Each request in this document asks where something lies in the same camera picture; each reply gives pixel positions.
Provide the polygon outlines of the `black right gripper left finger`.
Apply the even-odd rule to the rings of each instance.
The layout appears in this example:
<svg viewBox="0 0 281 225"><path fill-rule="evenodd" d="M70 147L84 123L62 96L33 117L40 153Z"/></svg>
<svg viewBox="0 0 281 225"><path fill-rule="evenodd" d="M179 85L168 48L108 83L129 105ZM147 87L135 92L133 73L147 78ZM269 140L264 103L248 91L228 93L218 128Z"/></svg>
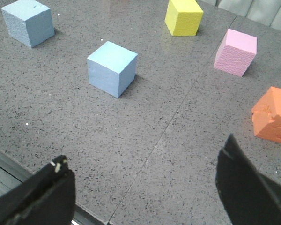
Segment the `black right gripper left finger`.
<svg viewBox="0 0 281 225"><path fill-rule="evenodd" d="M69 225L75 212L75 174L60 155L0 197L0 225Z"/></svg>

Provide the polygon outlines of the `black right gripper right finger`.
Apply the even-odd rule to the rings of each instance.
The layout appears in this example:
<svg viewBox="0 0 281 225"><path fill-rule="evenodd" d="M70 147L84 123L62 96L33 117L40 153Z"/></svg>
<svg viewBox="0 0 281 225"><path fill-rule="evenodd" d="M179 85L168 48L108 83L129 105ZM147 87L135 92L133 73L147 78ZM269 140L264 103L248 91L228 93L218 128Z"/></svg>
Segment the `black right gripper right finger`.
<svg viewBox="0 0 281 225"><path fill-rule="evenodd" d="M215 183L234 225L281 225L281 185L258 172L233 135L218 154Z"/></svg>

